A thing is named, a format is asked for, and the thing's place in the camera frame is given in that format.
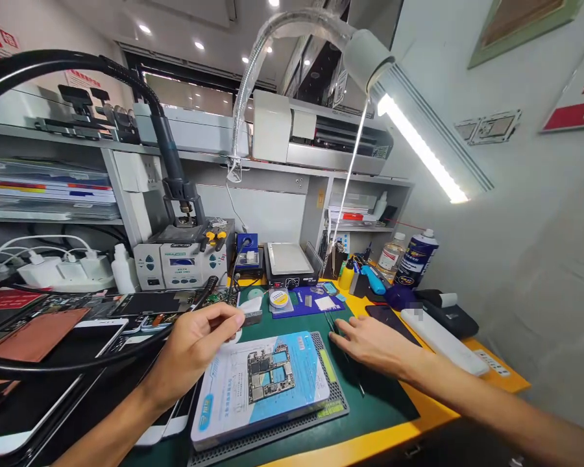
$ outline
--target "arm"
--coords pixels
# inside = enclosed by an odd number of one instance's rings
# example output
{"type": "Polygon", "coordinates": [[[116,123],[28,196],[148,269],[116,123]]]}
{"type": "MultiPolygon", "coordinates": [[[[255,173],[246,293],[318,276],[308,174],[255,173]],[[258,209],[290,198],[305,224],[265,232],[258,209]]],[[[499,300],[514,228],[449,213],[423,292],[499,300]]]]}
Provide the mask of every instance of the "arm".
{"type": "Polygon", "coordinates": [[[584,466],[584,429],[470,375],[373,318],[335,323],[347,338],[329,337],[355,360],[492,429],[544,465],[584,466]]]}
{"type": "Polygon", "coordinates": [[[182,315],[143,382],[53,467],[119,465],[145,430],[196,384],[244,320],[242,311],[224,303],[182,315]]]}

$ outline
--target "yellow desk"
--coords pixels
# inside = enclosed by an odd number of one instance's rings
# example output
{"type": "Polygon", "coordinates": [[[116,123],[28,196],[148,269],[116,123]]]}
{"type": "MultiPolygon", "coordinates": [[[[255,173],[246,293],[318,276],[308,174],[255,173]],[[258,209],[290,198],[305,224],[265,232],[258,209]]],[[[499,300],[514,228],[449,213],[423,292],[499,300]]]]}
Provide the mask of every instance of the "yellow desk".
{"type": "MultiPolygon", "coordinates": [[[[248,285],[250,283],[251,281],[249,280],[241,281],[241,285],[248,285]]],[[[367,298],[357,298],[347,292],[342,292],[342,294],[346,296],[346,303],[355,316],[367,315],[365,307],[373,304],[370,300],[367,298]]],[[[411,328],[409,328],[409,331],[418,338],[417,334],[411,328]]],[[[425,348],[428,348],[420,338],[418,340],[425,348]]],[[[530,384],[524,378],[519,376],[512,368],[497,358],[497,356],[486,349],[476,339],[467,339],[463,342],[471,350],[484,350],[511,372],[510,376],[502,377],[494,370],[489,371],[481,377],[488,381],[489,384],[512,393],[518,393],[530,388],[530,384]]],[[[381,431],[375,431],[374,433],[369,433],[327,448],[316,449],[315,451],[308,451],[279,459],[266,465],[269,467],[297,467],[298,465],[315,465],[320,467],[348,466],[396,446],[410,444],[417,437],[460,417],[456,412],[422,394],[417,389],[414,389],[406,383],[401,384],[420,414],[420,418],[417,420],[381,431]]]]}

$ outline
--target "blue bottle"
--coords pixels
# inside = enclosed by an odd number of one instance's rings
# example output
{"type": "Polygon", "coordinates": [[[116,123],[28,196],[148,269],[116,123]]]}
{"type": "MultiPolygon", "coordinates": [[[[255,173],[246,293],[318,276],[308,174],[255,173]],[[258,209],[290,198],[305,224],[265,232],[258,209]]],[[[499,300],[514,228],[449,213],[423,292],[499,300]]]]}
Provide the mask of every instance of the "blue bottle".
{"type": "Polygon", "coordinates": [[[411,237],[396,271],[394,283],[416,289],[438,248],[439,243],[435,240],[435,232],[432,229],[426,229],[424,233],[411,237]]]}

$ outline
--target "white bottle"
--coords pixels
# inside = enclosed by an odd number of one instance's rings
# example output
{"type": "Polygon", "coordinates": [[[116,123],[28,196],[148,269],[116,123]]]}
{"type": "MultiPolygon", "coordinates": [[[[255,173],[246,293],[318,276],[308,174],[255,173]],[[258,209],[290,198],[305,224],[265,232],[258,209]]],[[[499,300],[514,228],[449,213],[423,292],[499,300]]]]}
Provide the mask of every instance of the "white bottle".
{"type": "Polygon", "coordinates": [[[399,259],[402,258],[406,247],[404,246],[404,233],[396,232],[393,242],[387,242],[383,247],[381,257],[378,259],[376,268],[385,276],[389,282],[394,280],[398,270],[399,259]]]}
{"type": "Polygon", "coordinates": [[[135,293],[138,285],[134,258],[128,255],[123,243],[115,245],[115,260],[110,265],[120,294],[135,293]]]}
{"type": "Polygon", "coordinates": [[[385,212],[385,208],[387,207],[387,192],[384,191],[381,197],[378,199],[376,204],[374,205],[374,210],[372,211],[372,215],[376,216],[376,220],[380,219],[385,212]]]}

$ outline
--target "yellow bottle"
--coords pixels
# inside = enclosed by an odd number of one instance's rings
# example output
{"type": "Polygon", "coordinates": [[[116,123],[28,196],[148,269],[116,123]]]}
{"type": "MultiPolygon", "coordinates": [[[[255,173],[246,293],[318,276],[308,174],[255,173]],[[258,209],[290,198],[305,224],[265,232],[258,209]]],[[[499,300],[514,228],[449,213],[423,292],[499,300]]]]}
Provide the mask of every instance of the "yellow bottle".
{"type": "Polygon", "coordinates": [[[355,275],[355,270],[353,267],[353,260],[352,258],[350,258],[348,260],[348,262],[346,263],[346,267],[344,268],[344,272],[342,272],[342,275],[339,277],[339,281],[338,281],[338,285],[340,290],[349,290],[350,289],[350,284],[352,283],[352,278],[355,275]]]}

